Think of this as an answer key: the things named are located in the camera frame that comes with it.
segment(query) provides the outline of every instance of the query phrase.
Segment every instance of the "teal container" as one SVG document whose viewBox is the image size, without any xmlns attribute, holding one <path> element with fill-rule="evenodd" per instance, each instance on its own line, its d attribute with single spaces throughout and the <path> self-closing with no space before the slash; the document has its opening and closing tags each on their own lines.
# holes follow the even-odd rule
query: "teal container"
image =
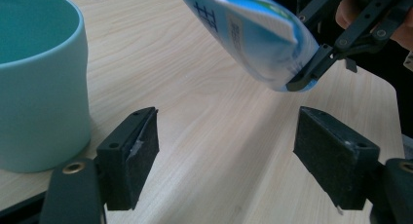
<svg viewBox="0 0 413 224">
<path fill-rule="evenodd" d="M 68 0 L 0 0 L 0 169 L 63 163 L 91 138 L 83 16 Z"/>
</svg>

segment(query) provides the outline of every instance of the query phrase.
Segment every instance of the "wooden table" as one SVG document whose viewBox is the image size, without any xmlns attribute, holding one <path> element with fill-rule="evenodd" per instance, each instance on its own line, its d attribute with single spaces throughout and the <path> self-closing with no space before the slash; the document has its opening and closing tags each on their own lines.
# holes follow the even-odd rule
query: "wooden table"
<svg viewBox="0 0 413 224">
<path fill-rule="evenodd" d="M 161 151 L 134 211 L 109 223 L 369 223 L 342 214 L 292 153 L 298 109 L 335 116 L 403 157 L 394 89 L 336 63 L 306 93 L 253 80 L 181 0 L 72 0 L 89 39 L 93 137 L 82 156 L 131 112 L 159 108 Z M 0 209 L 47 189 L 51 172 L 0 170 Z"/>
</svg>

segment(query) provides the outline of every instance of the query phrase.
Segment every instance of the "light wood tabletop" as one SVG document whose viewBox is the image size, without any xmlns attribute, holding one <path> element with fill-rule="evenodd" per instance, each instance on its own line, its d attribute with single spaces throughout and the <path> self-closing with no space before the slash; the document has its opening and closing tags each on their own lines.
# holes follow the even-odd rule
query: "light wood tabletop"
<svg viewBox="0 0 413 224">
<path fill-rule="evenodd" d="M 182 0 L 72 0 L 89 41 L 92 141 L 131 112 L 159 109 L 158 154 L 135 210 L 108 223 L 369 223 L 340 211 L 293 154 L 300 106 L 325 111 L 402 158 L 395 91 L 337 62 L 310 91 L 251 78 Z M 0 209 L 47 189 L 51 172 L 0 170 Z"/>
</svg>

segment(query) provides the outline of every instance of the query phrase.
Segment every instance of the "plastic bag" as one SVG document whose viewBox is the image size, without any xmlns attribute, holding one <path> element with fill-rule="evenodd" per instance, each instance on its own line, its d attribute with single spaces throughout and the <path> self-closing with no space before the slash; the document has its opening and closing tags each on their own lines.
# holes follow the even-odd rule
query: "plastic bag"
<svg viewBox="0 0 413 224">
<path fill-rule="evenodd" d="M 304 24 L 273 0 L 184 2 L 250 75 L 275 91 L 286 92 L 319 48 Z"/>
</svg>

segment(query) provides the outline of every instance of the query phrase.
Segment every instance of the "snack package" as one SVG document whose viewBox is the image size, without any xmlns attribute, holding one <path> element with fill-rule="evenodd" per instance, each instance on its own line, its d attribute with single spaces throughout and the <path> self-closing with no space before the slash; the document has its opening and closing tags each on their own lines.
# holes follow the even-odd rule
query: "snack package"
<svg viewBox="0 0 413 224">
<path fill-rule="evenodd" d="M 304 24 L 273 0 L 184 2 L 250 75 L 274 91 L 286 92 L 285 84 L 319 48 Z"/>
</svg>

